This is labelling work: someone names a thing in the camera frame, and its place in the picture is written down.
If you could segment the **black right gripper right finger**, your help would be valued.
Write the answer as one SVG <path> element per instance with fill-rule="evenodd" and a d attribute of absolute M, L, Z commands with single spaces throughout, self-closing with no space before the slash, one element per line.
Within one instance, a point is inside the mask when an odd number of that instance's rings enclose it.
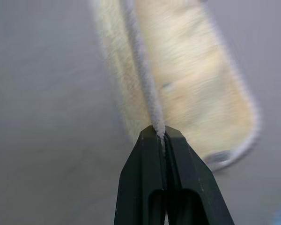
<path fill-rule="evenodd" d="M 165 148 L 169 224 L 234 224 L 211 170 L 180 131 L 166 127 Z"/>

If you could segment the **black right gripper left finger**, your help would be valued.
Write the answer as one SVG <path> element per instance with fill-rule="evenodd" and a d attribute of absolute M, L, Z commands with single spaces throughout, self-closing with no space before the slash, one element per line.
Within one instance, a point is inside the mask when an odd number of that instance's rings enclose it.
<path fill-rule="evenodd" d="M 114 224 L 163 225 L 166 175 L 162 142 L 152 126 L 140 132 L 119 178 Z"/>

